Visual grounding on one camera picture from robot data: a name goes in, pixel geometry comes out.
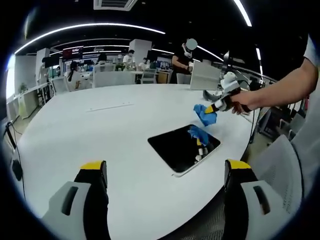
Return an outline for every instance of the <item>blue rag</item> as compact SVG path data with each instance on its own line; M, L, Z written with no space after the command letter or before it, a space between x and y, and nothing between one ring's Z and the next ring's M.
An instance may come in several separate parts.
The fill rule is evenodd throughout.
M194 105L193 110L198 115L200 121L203 123L204 126L208 126L210 124L215 124L217 121L217 113L205 113L206 106L202 104Z
M208 133L203 131L201 128L197 126L191 126L188 130L188 133L191 135L192 138L199 139L200 143L204 146L207 146L209 143Z

